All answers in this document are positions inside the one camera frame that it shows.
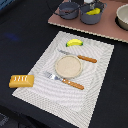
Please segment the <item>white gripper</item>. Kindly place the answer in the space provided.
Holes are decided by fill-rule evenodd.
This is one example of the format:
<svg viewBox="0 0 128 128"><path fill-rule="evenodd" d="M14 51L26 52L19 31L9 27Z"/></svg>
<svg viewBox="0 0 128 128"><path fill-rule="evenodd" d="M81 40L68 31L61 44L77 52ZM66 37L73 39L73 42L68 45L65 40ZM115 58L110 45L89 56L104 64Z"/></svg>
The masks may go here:
<svg viewBox="0 0 128 128"><path fill-rule="evenodd" d="M88 7L89 9L94 9L95 0L84 0L84 4L82 7Z"/></svg>

